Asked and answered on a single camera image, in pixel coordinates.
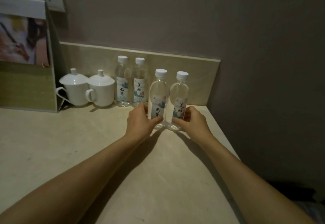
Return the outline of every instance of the mug handle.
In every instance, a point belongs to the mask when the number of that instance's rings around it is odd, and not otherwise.
[[[88,102],[94,102],[95,101],[95,99],[92,99],[92,97],[91,97],[91,92],[92,91],[95,91],[95,90],[93,90],[93,89],[86,90],[86,99],[87,99]]]
[[[56,93],[59,97],[61,97],[62,99],[66,100],[68,103],[71,103],[67,98],[64,98],[63,96],[61,96],[61,95],[59,94],[59,90],[64,90],[65,92],[67,92],[67,90],[64,89],[63,87],[59,87],[59,88],[57,88],[57,89],[55,90],[55,93]]]

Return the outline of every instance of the water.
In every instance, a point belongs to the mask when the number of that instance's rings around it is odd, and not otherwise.
[[[141,102],[146,102],[145,89],[147,83],[147,68],[138,65],[132,70],[132,106],[136,107]]]
[[[165,117],[165,103],[169,96],[168,94],[169,88],[164,82],[164,79],[157,78],[156,81],[152,83],[149,90],[148,119]],[[163,128],[164,123],[165,121],[162,121],[155,126],[155,129]]]
[[[185,81],[178,81],[177,83],[174,83],[170,88],[165,116],[165,127],[169,130],[180,130],[180,127],[172,122],[172,118],[176,117],[179,119],[184,119],[188,97],[189,87],[185,84]]]
[[[119,107],[128,107],[131,105],[131,97],[133,94],[131,69],[127,63],[119,63],[115,68],[115,97],[116,104]]]

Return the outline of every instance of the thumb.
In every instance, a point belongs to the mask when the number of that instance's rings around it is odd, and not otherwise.
[[[150,120],[150,124],[152,126],[156,126],[158,125],[160,122],[162,122],[164,120],[163,117],[156,117],[156,118],[153,118],[152,120]]]
[[[179,125],[184,130],[185,130],[185,127],[188,124],[187,121],[184,121],[184,120],[181,120],[181,119],[178,119],[178,118],[175,118],[175,117],[172,118],[172,122],[174,122],[176,125]]]

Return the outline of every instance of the marble backsplash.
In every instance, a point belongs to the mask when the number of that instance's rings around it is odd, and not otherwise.
[[[130,66],[135,65],[136,57],[144,57],[148,67],[147,88],[155,80],[157,68],[166,69],[166,83],[171,86],[176,82],[176,73],[189,73],[190,105],[206,106],[220,60],[189,56],[170,55],[130,49],[109,48],[102,46],[82,45],[61,42],[65,60],[69,68],[76,68],[78,73],[88,77],[103,69],[104,74],[113,77],[117,65],[117,56],[125,55],[129,58]]]

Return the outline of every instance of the bottle label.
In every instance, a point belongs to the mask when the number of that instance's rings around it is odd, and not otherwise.
[[[133,101],[146,102],[144,98],[144,79],[134,79]]]
[[[187,98],[176,98],[173,117],[183,119],[186,109]]]
[[[127,78],[116,77],[116,85],[117,85],[117,100],[119,102],[127,101],[127,89],[128,89]]]
[[[151,118],[163,117],[166,105],[166,97],[154,95],[152,97]]]

